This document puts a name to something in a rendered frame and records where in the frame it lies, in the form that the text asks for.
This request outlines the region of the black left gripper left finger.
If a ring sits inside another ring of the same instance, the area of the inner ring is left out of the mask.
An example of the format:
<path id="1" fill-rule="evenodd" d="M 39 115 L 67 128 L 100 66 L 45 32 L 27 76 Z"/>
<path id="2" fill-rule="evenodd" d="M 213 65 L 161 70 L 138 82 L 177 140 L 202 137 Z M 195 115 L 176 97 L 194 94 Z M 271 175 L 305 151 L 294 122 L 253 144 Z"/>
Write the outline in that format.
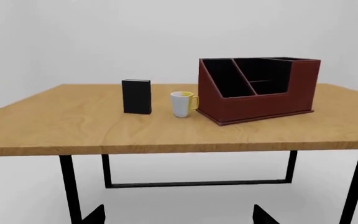
<path id="1" fill-rule="evenodd" d="M 105 224 L 104 205 L 99 205 L 95 208 L 95 210 L 82 220 L 81 224 Z"/>

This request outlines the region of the black hardcover book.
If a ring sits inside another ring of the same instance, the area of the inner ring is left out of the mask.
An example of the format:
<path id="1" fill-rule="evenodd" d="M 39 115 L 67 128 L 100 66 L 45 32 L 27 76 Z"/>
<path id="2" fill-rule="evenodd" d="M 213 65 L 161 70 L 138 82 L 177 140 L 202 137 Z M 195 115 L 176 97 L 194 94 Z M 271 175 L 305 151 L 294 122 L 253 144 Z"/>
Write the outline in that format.
<path id="1" fill-rule="evenodd" d="M 124 113 L 150 114 L 152 112 L 150 80 L 123 80 L 121 86 Z"/>

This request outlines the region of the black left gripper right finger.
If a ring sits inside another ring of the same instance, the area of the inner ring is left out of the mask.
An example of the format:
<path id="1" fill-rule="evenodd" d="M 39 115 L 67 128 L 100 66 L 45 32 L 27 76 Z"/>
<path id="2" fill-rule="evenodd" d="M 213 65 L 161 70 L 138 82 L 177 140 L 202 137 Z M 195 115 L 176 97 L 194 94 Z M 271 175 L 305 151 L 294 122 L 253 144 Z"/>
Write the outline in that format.
<path id="1" fill-rule="evenodd" d="M 278 222 L 259 205 L 254 205 L 253 224 L 278 224 Z"/>

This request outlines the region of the dark red compartment caddy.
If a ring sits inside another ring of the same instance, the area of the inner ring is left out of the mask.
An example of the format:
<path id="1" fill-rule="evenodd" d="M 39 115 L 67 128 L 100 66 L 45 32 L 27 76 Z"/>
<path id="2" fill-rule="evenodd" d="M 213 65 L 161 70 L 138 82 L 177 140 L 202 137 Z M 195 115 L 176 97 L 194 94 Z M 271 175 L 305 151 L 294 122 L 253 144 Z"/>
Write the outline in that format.
<path id="1" fill-rule="evenodd" d="M 199 59 L 197 111 L 220 126 L 313 112 L 319 59 Z"/>

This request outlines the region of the wooden table with black legs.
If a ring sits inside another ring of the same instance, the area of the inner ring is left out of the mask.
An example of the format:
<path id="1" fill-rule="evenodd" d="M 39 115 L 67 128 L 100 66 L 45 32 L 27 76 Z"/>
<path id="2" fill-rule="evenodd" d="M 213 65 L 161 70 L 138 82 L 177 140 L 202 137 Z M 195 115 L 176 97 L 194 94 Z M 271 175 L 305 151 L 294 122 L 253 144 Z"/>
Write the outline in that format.
<path id="1" fill-rule="evenodd" d="M 320 83 L 314 113 L 217 126 L 172 115 L 169 95 L 195 85 L 152 87 L 153 113 L 122 112 L 119 85 L 59 85 L 0 108 L 0 156 L 60 156 L 71 222 L 84 222 L 71 157 L 78 154 L 358 149 L 358 91 Z M 358 161 L 339 224 L 358 201 Z"/>

